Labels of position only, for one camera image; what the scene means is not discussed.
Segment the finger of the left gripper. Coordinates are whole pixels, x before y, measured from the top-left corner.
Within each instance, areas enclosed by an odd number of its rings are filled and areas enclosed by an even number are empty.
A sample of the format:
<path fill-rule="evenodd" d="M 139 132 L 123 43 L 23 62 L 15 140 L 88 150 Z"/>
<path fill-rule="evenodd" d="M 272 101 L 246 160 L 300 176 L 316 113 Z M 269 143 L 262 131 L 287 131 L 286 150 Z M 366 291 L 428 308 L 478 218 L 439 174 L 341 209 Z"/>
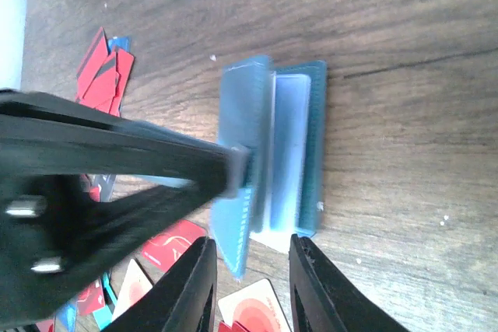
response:
<path fill-rule="evenodd" d="M 36 323 L 242 185 L 249 151 L 47 93 L 1 93 L 1 324 Z"/>

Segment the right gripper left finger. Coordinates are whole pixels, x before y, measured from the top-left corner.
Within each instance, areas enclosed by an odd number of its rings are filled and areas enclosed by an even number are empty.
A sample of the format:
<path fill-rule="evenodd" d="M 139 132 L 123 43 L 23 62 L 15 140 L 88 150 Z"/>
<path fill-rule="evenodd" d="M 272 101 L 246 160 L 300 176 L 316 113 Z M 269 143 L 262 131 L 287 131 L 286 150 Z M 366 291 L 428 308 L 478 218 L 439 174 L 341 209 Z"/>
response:
<path fill-rule="evenodd" d="M 216 314 L 216 244 L 197 238 L 136 304 L 106 331 L 212 331 Z"/>

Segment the teal leather card holder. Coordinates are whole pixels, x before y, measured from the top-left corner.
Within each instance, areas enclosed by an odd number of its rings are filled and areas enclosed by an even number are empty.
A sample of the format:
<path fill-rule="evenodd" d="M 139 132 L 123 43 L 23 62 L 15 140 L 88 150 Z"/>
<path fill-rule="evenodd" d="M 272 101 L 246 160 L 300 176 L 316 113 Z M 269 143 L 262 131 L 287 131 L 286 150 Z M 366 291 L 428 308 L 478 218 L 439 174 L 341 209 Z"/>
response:
<path fill-rule="evenodd" d="M 292 235 L 313 236 L 323 212 L 328 66 L 276 67 L 258 55 L 223 68 L 217 141 L 247 162 L 231 197 L 214 201 L 210 231 L 235 278 L 256 240 L 285 253 Z"/>

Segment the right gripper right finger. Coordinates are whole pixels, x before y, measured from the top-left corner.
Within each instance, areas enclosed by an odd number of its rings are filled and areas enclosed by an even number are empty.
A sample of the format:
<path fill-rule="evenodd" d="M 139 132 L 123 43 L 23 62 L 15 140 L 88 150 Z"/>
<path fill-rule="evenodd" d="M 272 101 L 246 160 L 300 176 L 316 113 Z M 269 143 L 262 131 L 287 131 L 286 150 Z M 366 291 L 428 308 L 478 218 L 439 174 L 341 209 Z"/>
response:
<path fill-rule="evenodd" d="M 289 293 L 295 331 L 408 330 L 371 302 L 307 237 L 291 236 Z"/>

